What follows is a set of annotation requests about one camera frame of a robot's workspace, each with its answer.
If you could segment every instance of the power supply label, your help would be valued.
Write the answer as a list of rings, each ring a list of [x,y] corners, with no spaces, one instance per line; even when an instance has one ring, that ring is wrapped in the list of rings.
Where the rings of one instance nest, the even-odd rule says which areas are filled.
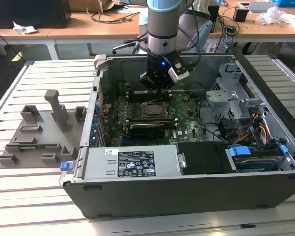
[[[119,177],[156,176],[153,151],[128,151],[118,154]]]

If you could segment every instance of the metal slotted surface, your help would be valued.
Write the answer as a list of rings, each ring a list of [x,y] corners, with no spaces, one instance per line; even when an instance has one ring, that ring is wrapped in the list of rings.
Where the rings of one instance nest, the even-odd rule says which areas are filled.
[[[35,104],[41,111],[50,110],[43,96],[47,89],[58,89],[59,100],[67,109],[87,106],[93,77],[92,60],[38,61],[25,66],[0,103],[0,154],[20,124],[19,112],[25,104]],[[99,221],[82,216],[60,187],[59,179],[58,168],[0,169],[0,236],[76,236],[81,232],[85,236],[295,235],[295,195],[275,209]],[[242,229],[241,224],[256,227]]]
[[[247,56],[247,59],[295,118],[295,75],[278,59],[261,55]],[[248,87],[258,97],[250,83]]]

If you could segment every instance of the plastic bag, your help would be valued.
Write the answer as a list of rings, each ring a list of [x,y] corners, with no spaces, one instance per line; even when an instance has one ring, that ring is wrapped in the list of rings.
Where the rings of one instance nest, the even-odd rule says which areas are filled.
[[[280,11],[278,7],[274,6],[267,10],[267,12],[261,13],[257,17],[257,21],[261,25],[267,25],[267,24],[281,24],[279,19],[284,14],[284,11]]]

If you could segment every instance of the blue latch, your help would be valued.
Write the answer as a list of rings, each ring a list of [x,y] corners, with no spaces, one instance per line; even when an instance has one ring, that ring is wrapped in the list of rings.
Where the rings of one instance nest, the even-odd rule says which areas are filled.
[[[251,156],[248,146],[233,146],[228,151],[231,156]]]
[[[61,166],[60,166],[60,169],[62,171],[72,171],[73,170],[72,165],[73,165],[72,162],[62,162]]]
[[[280,149],[283,152],[284,156],[287,156],[289,154],[289,149],[287,148],[287,146],[285,144],[282,144],[280,146]]]

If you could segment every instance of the cardboard box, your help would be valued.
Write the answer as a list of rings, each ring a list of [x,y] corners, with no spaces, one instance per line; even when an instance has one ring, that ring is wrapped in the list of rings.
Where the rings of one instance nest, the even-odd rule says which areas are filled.
[[[71,11],[103,12],[113,7],[115,0],[69,0]]]

